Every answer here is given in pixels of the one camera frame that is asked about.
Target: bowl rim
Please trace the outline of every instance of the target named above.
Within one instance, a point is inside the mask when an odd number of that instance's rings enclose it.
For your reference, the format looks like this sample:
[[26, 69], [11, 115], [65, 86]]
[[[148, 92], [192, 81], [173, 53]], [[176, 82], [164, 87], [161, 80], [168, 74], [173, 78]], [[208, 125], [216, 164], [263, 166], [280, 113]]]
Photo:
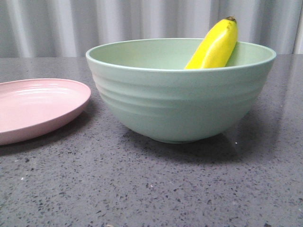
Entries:
[[267, 47], [267, 46], [263, 46], [260, 44], [254, 44], [254, 43], [249, 43], [249, 42], [242, 42], [242, 41], [237, 41], [238, 43], [242, 43], [242, 44], [249, 44], [252, 46], [257, 46], [263, 49], [266, 49], [267, 51], [269, 51], [271, 53], [271, 56], [263, 61], [259, 61], [256, 63], [252, 63], [252, 64], [244, 64], [244, 65], [237, 65], [237, 66], [227, 66], [227, 67], [220, 67], [220, 68], [207, 68], [207, 69], [156, 69], [156, 68], [141, 68], [141, 67], [132, 67], [132, 66], [124, 66], [124, 65], [117, 65], [117, 64], [112, 64], [112, 63], [107, 63], [104, 61], [99, 61], [93, 57], [91, 57], [90, 53], [92, 51], [94, 51], [95, 49], [98, 49], [100, 47], [104, 47], [104, 46], [109, 46], [109, 45], [115, 45], [115, 44], [121, 44], [121, 43], [129, 43], [129, 42], [140, 42], [140, 41], [152, 41], [152, 40], [172, 40], [172, 39], [179, 39], [179, 40], [203, 40], [202, 38], [151, 38], [151, 39], [134, 39], [134, 40], [126, 40], [126, 41], [118, 41], [118, 42], [112, 42], [112, 43], [107, 43], [107, 44], [102, 44], [102, 45], [98, 45], [95, 47], [90, 48], [89, 50], [86, 51], [85, 53], [85, 57], [88, 61], [92, 61], [96, 64], [101, 64], [104, 66], [108, 66], [108, 67], [114, 67], [114, 68], [120, 68], [120, 69], [125, 69], [125, 70], [139, 70], [139, 71], [154, 71], [154, 72], [202, 72], [202, 71], [226, 71], [226, 70], [235, 70], [235, 69], [243, 69], [243, 68], [247, 68], [247, 67], [253, 67], [256, 65], [262, 65], [268, 62], [273, 61], [276, 56], [277, 53]]

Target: white curtain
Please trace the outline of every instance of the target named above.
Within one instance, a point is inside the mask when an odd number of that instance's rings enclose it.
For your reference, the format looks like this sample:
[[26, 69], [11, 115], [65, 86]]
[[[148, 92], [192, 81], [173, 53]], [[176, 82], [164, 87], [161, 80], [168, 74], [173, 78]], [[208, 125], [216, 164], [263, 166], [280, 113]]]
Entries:
[[235, 16], [239, 41], [303, 53], [303, 0], [0, 0], [0, 57], [76, 57], [116, 41], [204, 37]]

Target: gray speckled countertop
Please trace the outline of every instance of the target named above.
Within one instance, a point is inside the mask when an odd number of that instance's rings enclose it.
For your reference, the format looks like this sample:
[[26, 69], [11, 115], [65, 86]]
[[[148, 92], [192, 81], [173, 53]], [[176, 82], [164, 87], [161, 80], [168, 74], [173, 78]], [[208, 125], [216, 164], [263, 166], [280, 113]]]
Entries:
[[302, 227], [302, 71], [303, 55], [279, 55], [237, 125], [178, 145], [119, 123], [84, 58], [0, 59], [0, 82], [65, 78], [92, 90], [71, 123], [0, 146], [0, 227]]

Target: bowl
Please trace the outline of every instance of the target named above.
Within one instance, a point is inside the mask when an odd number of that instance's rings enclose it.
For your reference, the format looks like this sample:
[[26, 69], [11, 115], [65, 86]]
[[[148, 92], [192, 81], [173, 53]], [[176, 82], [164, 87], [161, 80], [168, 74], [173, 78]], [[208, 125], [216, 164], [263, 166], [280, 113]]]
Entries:
[[236, 124], [261, 92], [276, 57], [237, 42], [226, 67], [183, 69], [202, 39], [142, 39], [86, 52], [101, 98], [129, 129], [166, 143], [187, 143]]

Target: curtain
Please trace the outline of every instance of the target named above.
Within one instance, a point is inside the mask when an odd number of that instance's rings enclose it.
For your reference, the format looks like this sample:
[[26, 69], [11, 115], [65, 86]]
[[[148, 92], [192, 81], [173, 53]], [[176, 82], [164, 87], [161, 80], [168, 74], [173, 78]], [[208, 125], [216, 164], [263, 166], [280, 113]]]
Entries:
[[303, 53], [303, 0], [0, 0], [0, 57], [76, 57], [111, 42], [203, 38], [235, 16], [239, 41]]

